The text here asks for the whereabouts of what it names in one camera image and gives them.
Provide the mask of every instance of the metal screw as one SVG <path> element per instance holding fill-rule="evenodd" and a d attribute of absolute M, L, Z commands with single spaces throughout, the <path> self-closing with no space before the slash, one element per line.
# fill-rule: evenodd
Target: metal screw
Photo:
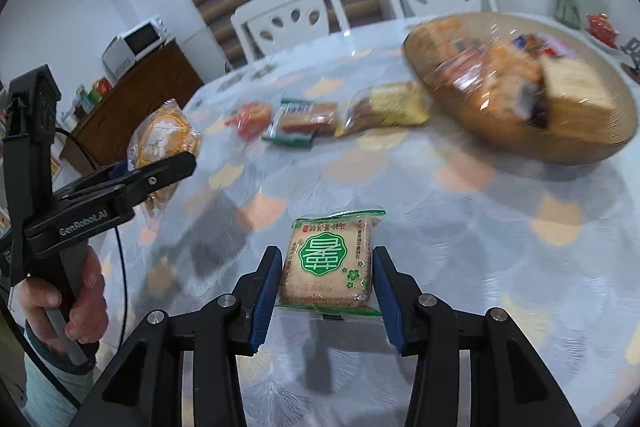
<path fill-rule="evenodd" d="M 218 305 L 221 308 L 229 308 L 234 304 L 236 304 L 236 298 L 233 295 L 231 295 L 231 293 L 225 293 L 224 295 L 221 295 L 220 297 L 218 297 Z"/>
<path fill-rule="evenodd" d="M 421 306 L 431 308 L 438 303 L 438 298 L 435 295 L 431 295 L 430 293 L 423 293 L 418 297 L 418 302 Z"/>
<path fill-rule="evenodd" d="M 158 324 L 164 321 L 164 314 L 160 310 L 155 310 L 146 316 L 146 321 L 149 324 Z"/>
<path fill-rule="evenodd" d="M 504 322 L 509 318 L 509 315 L 502 308 L 493 308 L 489 314 L 494 321 Z"/>

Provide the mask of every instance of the brown bowl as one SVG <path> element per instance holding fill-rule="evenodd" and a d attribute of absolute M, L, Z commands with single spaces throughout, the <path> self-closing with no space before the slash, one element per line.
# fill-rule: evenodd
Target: brown bowl
<path fill-rule="evenodd" d="M 440 107 L 469 132 L 510 152 L 563 165 L 582 165 L 604 160 L 621 150 L 636 134 L 638 111 L 631 92 L 618 72 L 581 40 L 553 26 L 514 15 L 479 12 L 455 17 L 462 21 L 470 37 L 481 42 L 490 42 L 495 38 L 511 41 L 518 35 L 528 33 L 548 34 L 561 40 L 598 73 L 614 100 L 615 107 L 605 142 L 556 136 L 530 125 L 506 122 L 490 112 L 472 110 L 459 90 L 449 86 L 436 88 L 433 82 L 429 82 L 435 68 L 420 53 L 425 44 L 414 28 L 404 40 L 407 61 Z"/>

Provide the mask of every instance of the brown sideboard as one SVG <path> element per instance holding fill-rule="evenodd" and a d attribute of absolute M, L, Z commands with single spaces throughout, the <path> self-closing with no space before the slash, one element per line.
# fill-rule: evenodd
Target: brown sideboard
<path fill-rule="evenodd" d="M 200 77 L 178 44 L 169 42 L 127 71 L 72 135 L 98 165 L 124 160 L 129 139 L 140 122 L 171 98 L 184 107 L 200 87 Z M 60 157 L 83 175 L 92 171 L 71 140 L 66 141 Z"/>

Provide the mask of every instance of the microwave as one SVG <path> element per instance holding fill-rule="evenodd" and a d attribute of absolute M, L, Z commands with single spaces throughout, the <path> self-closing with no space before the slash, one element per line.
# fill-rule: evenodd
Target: microwave
<path fill-rule="evenodd" d="M 169 35 L 159 15 L 116 35 L 102 54 L 107 70 L 120 80 L 133 65 L 162 46 Z"/>

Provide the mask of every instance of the tablecloth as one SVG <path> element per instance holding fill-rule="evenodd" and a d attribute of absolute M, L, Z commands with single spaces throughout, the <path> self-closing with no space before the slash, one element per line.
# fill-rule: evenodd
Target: tablecloth
<path fill-rule="evenodd" d="M 491 150 L 433 104 L 424 127 L 318 139 L 311 150 L 246 143 L 225 127 L 244 102 L 345 102 L 413 78 L 399 47 L 406 26 L 348 34 L 263 59 L 194 95 L 185 112 L 204 138 L 196 171 L 155 222 L 138 213 L 120 227 L 128 331 L 151 310 L 190 312 L 231 291 L 265 247 L 286 253 L 297 217 L 379 205 L 388 215 L 374 243 L 398 269 L 455 309 L 505 308 L 582 423 L 594 425 L 640 383 L 637 141 L 596 165 L 553 166 Z M 122 320 L 113 231 L 100 259 L 111 317 L 104 362 Z M 266 343 L 238 368 L 249 425 L 388 427 L 404 423 L 415 357 L 395 353 L 379 319 L 276 309 Z M 188 425 L 188 363 L 185 374 Z M 465 418 L 468 367 L 461 376 Z"/>

